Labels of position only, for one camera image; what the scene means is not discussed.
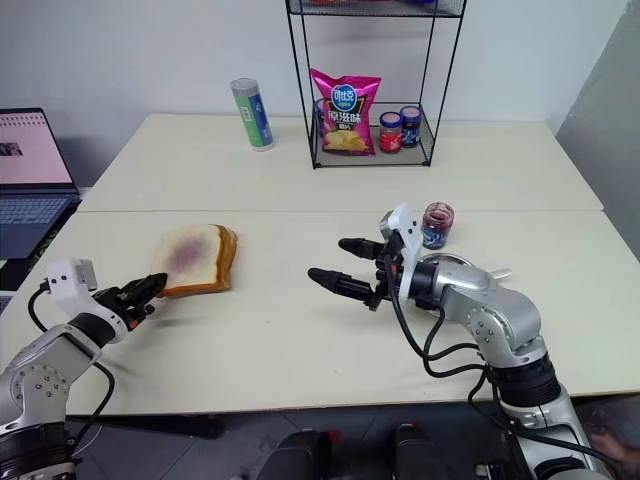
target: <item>bread slice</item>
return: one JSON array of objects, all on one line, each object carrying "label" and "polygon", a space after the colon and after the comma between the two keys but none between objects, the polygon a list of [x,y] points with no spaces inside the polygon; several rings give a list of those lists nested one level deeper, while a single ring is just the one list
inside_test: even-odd
[{"label": "bread slice", "polygon": [[165,234],[151,266],[152,273],[167,274],[167,284],[158,296],[230,288],[237,238],[235,232],[222,225],[189,225]]}]

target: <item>laptop keyboard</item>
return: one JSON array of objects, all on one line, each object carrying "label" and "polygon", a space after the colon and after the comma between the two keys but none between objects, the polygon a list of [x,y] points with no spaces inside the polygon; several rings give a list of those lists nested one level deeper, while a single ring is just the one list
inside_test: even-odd
[{"label": "laptop keyboard", "polygon": [[49,223],[66,198],[0,198],[0,224]]}]

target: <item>black cable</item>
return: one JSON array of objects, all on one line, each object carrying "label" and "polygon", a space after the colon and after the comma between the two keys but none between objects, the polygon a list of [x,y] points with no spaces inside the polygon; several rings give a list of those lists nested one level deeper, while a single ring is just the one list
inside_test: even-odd
[{"label": "black cable", "polygon": [[107,388],[107,393],[102,399],[102,402],[100,402],[100,405],[98,405],[98,408],[96,408],[93,411],[91,416],[87,419],[83,427],[80,429],[80,432],[78,432],[78,435],[76,435],[76,447],[80,445],[80,441],[82,440],[82,438],[89,431],[89,429],[91,428],[91,425],[93,425],[96,419],[100,416],[100,414],[102,413],[102,410],[104,410],[104,407],[106,407],[107,403],[109,403],[109,400],[111,400],[111,396],[113,395],[113,391],[115,390],[115,386],[116,386],[116,379],[113,377],[113,374],[104,365],[96,362],[93,364],[93,366],[96,367],[98,370],[100,370],[102,373],[104,373],[104,375],[107,377],[107,380],[109,382],[109,387]]},{"label": "black cable", "polygon": [[462,372],[468,372],[470,370],[480,370],[484,374],[486,367],[484,365],[479,365],[475,363],[462,365],[461,367],[452,368],[451,370],[445,370],[444,372],[438,372],[431,368],[431,365],[429,365],[429,361],[431,360],[431,355],[429,355],[429,350],[431,349],[431,344],[433,343],[433,339],[436,337],[436,334],[438,333],[438,330],[440,330],[440,327],[444,323],[444,318],[445,318],[444,310],[442,309],[442,307],[436,307],[436,308],[439,312],[438,320],[436,321],[436,324],[433,326],[433,328],[429,332],[429,335],[427,335],[427,339],[424,342],[424,350],[423,350],[424,356],[422,358],[422,363],[424,365],[424,369],[426,370],[426,372],[434,378],[452,377],[453,375],[457,375]]},{"label": "black cable", "polygon": [[394,275],[393,275],[393,264],[392,264],[391,257],[389,255],[384,257],[384,271],[385,271],[385,275],[387,277],[388,295],[391,298],[391,304],[393,305],[393,310],[396,313],[396,318],[398,319],[398,323],[400,324],[400,328],[402,329],[402,333],[404,334],[405,338],[409,342],[409,345],[411,346],[413,351],[420,358],[422,358],[423,360],[425,358],[427,358],[430,361],[435,361],[435,360],[440,360],[441,358],[444,358],[447,355],[449,355],[449,354],[451,354],[453,352],[456,352],[458,350],[461,350],[463,348],[470,348],[470,349],[478,350],[478,346],[473,344],[473,343],[459,343],[457,345],[453,345],[451,347],[448,347],[448,348],[446,348],[443,351],[438,352],[438,353],[434,353],[434,354],[428,354],[427,353],[427,354],[425,354],[424,349],[420,348],[420,345],[418,345],[418,342],[416,342],[416,339],[414,338],[413,334],[411,333],[411,329],[409,328],[409,325],[407,324],[407,320],[405,319],[404,314],[402,313],[402,307],[400,306],[400,300],[398,299],[398,294],[396,293],[396,289],[395,289],[395,278],[394,278]]},{"label": "black cable", "polygon": [[[31,320],[33,320],[33,323],[35,323],[36,326],[42,332],[46,332],[48,329],[42,324],[40,319],[38,319],[38,315],[36,314],[36,311],[35,311],[35,304],[38,297],[47,291],[49,291],[48,285],[46,282],[43,282],[42,284],[40,284],[40,287],[38,288],[38,290],[36,290],[33,293],[33,295],[31,295],[31,297],[29,298],[29,302],[27,303],[27,310],[29,311],[29,316],[31,317]],[[106,395],[104,396],[104,398],[102,399],[98,407],[89,416],[85,424],[80,429],[80,432],[78,433],[78,435],[76,435],[76,447],[80,445],[80,441],[82,440],[82,438],[89,431],[89,429],[91,428],[91,425],[93,425],[93,423],[96,421],[98,416],[100,416],[100,414],[102,413],[102,410],[104,410],[104,407],[106,407],[107,403],[109,403],[109,400],[111,400],[111,396],[113,395],[113,391],[115,390],[115,386],[116,386],[116,379],[114,378],[113,374],[104,365],[96,362],[93,364],[93,366],[96,367],[98,370],[100,370],[102,373],[104,373],[104,375],[107,377],[107,381],[109,382],[109,386],[107,388]]]},{"label": "black cable", "polygon": [[504,430],[508,433],[511,432],[519,437],[527,438],[534,442],[544,443],[547,445],[551,445],[553,447],[558,448],[566,448],[567,450],[573,450],[574,452],[582,453],[584,455],[589,455],[591,457],[597,458],[601,462],[605,463],[612,471],[614,476],[617,479],[622,479],[623,476],[620,474],[620,470],[618,468],[619,462],[614,460],[613,458],[601,453],[593,448],[585,447],[583,445],[578,445],[576,443],[565,442],[564,440],[557,440],[555,438],[544,437],[542,435],[538,435],[536,433],[531,432],[530,430],[524,429],[521,426],[517,425],[513,421],[508,421],[506,419],[506,415],[504,415],[504,411],[500,406],[500,399],[498,396],[498,386],[491,382],[491,398],[494,404],[494,408],[496,408],[503,415]]},{"label": "black cable", "polygon": [[42,332],[46,332],[47,327],[45,327],[42,324],[42,322],[40,322],[40,320],[38,319],[38,315],[36,315],[35,305],[38,297],[46,291],[48,291],[46,282],[40,284],[40,287],[38,288],[38,290],[33,292],[33,295],[31,295],[31,297],[29,298],[29,302],[27,303],[27,311],[29,312],[29,316],[31,317],[31,320],[33,320],[33,323],[35,323],[36,327],[38,327]]},{"label": "black cable", "polygon": [[[457,345],[453,345],[452,347],[449,347],[445,350],[443,350],[442,352],[439,352],[437,354],[429,354],[429,350],[431,347],[431,344],[433,343],[433,340],[436,336],[436,334],[438,333],[438,330],[440,330],[440,327],[442,326],[442,324],[444,323],[445,320],[445,313],[444,310],[442,309],[442,307],[440,306],[436,306],[435,308],[438,310],[439,316],[438,316],[438,320],[436,321],[436,324],[433,326],[433,328],[431,329],[431,331],[429,332],[429,334],[427,335],[427,339],[425,341],[425,345],[423,349],[420,349],[418,343],[416,342],[415,338],[413,337],[413,334],[411,333],[411,330],[409,329],[409,325],[407,324],[407,321],[404,317],[404,314],[402,313],[402,308],[400,306],[400,301],[398,299],[398,295],[396,293],[395,290],[395,278],[394,278],[394,274],[393,274],[393,268],[392,268],[392,260],[391,257],[389,255],[384,257],[384,267],[385,267],[385,275],[387,278],[387,284],[388,284],[388,291],[389,291],[389,297],[391,299],[391,303],[393,305],[393,309],[395,311],[396,317],[398,319],[398,323],[400,324],[400,328],[402,329],[402,333],[404,333],[405,338],[407,339],[407,341],[409,342],[409,345],[411,346],[411,348],[413,349],[413,351],[420,357],[422,358],[423,364],[424,364],[424,368],[427,371],[427,373],[435,378],[445,378],[445,377],[450,377],[453,375],[457,375],[458,373],[462,373],[462,372],[466,372],[466,371],[470,371],[470,370],[480,370],[482,372],[482,374],[480,375],[480,378],[478,379],[478,382],[476,383],[476,385],[471,389],[471,391],[469,392],[469,395],[467,396],[467,401],[469,402],[470,406],[476,410],[478,413],[480,413],[482,416],[484,416],[485,418],[487,418],[494,426],[498,427],[501,430],[504,430],[507,433],[512,433],[515,434],[517,436],[523,437],[523,438],[527,438],[529,440],[532,440],[534,442],[538,442],[538,443],[544,443],[547,445],[551,445],[551,446],[555,446],[558,448],[565,448],[567,450],[572,450],[578,453],[582,453],[584,455],[590,455],[594,458],[599,459],[600,461],[602,461],[603,463],[605,463],[613,472],[614,475],[617,479],[622,479],[623,477],[620,475],[619,469],[618,469],[618,462],[616,462],[615,460],[613,460],[612,458],[608,457],[607,455],[598,452],[597,450],[594,450],[592,448],[589,447],[585,447],[583,445],[578,445],[578,444],[574,444],[571,442],[565,442],[563,440],[557,440],[554,438],[549,438],[549,437],[544,437],[542,435],[537,435],[535,433],[532,433],[529,430],[525,430],[521,427],[518,427],[516,424],[509,422],[506,419],[506,415],[504,414],[504,411],[502,410],[502,407],[500,406],[500,400],[498,397],[498,387],[496,385],[496,382],[494,381],[492,375],[491,375],[491,371],[489,369],[488,366],[486,365],[478,365],[478,364],[469,364],[469,365],[463,365],[461,367],[457,367],[457,368],[453,368],[451,370],[446,370],[444,372],[438,372],[438,371],[434,371],[431,366],[429,365],[430,361],[434,361],[434,360],[439,360],[443,357],[445,357],[446,355],[449,355],[450,353],[460,350],[462,348],[474,348],[474,349],[478,349],[477,345],[474,344],[457,344]],[[494,403],[494,407],[496,408],[496,410],[502,414],[502,421],[494,418],[493,416],[491,416],[490,414],[486,413],[484,410],[482,410],[478,405],[475,404],[475,402],[473,401],[473,397],[480,391],[480,389],[482,388],[482,386],[484,385],[484,382],[486,380],[489,380],[489,382],[491,383],[491,391],[492,391],[492,399],[493,399],[493,403]]]}]

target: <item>laptop screen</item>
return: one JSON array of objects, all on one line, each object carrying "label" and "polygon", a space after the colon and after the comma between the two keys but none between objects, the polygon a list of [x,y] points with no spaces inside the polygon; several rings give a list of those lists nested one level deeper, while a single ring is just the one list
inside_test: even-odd
[{"label": "laptop screen", "polygon": [[41,109],[0,110],[0,186],[70,186]]}]

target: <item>tabletop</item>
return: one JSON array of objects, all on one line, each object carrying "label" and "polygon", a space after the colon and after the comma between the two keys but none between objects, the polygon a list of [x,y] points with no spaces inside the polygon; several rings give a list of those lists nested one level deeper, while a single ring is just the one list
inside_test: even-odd
[{"label": "tabletop", "polygon": [[[380,238],[384,212],[79,213],[47,249],[0,317],[0,367],[38,334],[26,305],[46,265],[90,258],[101,288],[149,273],[163,232],[219,223],[238,233],[231,290],[156,302],[158,311],[104,349],[116,376],[107,414],[175,414],[463,400],[475,374],[426,376],[387,303],[373,313],[307,278],[309,267],[374,281],[373,262],[340,250],[341,237]],[[508,288],[528,295],[559,379],[573,395],[640,390],[637,292],[640,264],[605,215],[460,212],[447,251],[478,267],[511,267]],[[434,318],[406,304],[421,341]],[[69,319],[46,295],[46,325]],[[434,348],[468,341],[451,323]],[[441,368],[477,360],[459,353]],[[87,414],[106,381],[95,369],[72,388],[69,414]],[[487,397],[488,392],[481,392]]]},{"label": "tabletop", "polygon": [[443,123],[432,166],[313,170],[302,117],[254,152],[239,116],[150,115],[80,211],[601,210],[544,123]]}]

